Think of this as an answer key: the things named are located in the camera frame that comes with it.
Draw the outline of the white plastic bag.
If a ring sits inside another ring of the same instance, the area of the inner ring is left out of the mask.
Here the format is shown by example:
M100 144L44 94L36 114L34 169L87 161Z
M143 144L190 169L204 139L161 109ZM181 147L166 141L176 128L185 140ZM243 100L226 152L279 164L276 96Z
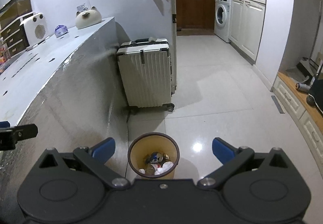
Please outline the white plastic bag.
M171 161L167 161L163 163L163 165L159 168L157 168L154 172L154 175L161 175L169 171L173 167L173 163Z

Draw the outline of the glass fish tank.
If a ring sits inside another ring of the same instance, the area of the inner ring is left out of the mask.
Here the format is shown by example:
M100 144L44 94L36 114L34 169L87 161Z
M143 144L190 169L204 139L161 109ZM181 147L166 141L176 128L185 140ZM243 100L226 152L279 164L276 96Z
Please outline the glass fish tank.
M26 13L32 12L31 0L10 0L1 8L1 29Z

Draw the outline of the white portable heater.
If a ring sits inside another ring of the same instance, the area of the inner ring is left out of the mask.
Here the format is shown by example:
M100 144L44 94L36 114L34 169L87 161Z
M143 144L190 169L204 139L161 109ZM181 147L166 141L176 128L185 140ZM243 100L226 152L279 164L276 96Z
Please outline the white portable heater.
M47 21L43 13L36 13L24 19L19 27L24 35L23 39L27 48L41 43L49 36Z

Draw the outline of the black drawer cabinet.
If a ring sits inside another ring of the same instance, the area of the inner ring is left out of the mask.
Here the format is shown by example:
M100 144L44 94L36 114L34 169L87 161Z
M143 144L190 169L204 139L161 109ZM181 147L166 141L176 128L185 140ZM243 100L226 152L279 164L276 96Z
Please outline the black drawer cabinet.
M26 49L25 34L20 30L20 24L23 20L33 15L33 12L29 12L19 16L1 30L1 37L5 45L3 55L6 60L16 56Z

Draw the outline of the white cat-shaped ceramic lamp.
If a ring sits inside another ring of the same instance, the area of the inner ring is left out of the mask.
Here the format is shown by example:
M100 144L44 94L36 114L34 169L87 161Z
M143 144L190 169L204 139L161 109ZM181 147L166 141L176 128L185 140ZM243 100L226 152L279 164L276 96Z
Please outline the white cat-shaped ceramic lamp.
M76 27L77 29L84 29L89 26L102 22L102 15L95 6L86 11L76 13Z

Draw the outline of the white front-load washing machine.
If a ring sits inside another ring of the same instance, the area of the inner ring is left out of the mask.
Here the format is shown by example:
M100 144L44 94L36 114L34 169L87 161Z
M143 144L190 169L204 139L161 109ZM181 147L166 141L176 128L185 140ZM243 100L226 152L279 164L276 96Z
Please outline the white front-load washing machine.
M231 30L231 5L232 0L215 0L214 33L226 43Z

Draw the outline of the clear plastic water bottle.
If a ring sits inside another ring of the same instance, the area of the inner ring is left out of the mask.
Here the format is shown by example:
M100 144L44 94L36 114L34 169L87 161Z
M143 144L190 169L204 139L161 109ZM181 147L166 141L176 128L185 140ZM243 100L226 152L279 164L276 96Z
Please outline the clear plastic water bottle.
M156 170L160 168L160 164L158 163L149 163L146 164L144 168L139 169L138 171L141 174L152 176L155 174Z

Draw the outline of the crushed blue soda can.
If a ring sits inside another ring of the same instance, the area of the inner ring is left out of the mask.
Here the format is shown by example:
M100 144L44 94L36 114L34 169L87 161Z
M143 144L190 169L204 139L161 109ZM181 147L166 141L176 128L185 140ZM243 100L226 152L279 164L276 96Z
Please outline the crushed blue soda can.
M146 158L146 163L147 164L156 164L156 163L161 163L164 160L163 154L160 152L153 152L152 154L148 155Z

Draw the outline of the white kitchen cabinets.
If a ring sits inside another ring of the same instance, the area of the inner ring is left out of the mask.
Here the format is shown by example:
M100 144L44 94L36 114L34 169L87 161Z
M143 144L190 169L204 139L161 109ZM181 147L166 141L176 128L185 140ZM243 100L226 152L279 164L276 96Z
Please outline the white kitchen cabinets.
M264 13L265 4L252 0L232 0L229 41L253 61L258 54Z

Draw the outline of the blue tissue pack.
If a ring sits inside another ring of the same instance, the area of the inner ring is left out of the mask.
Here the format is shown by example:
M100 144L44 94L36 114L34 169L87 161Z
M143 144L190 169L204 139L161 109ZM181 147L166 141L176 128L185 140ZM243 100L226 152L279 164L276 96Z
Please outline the blue tissue pack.
M68 28L65 25L58 25L54 31L54 34L57 38L63 36L66 33L68 33Z

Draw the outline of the white ribbed suitcase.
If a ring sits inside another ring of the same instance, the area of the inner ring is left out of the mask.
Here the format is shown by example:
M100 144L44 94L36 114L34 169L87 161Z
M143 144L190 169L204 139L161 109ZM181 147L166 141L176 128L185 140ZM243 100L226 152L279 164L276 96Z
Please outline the white ribbed suitcase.
M130 109L164 107L173 112L171 52L167 39L124 42L117 62Z

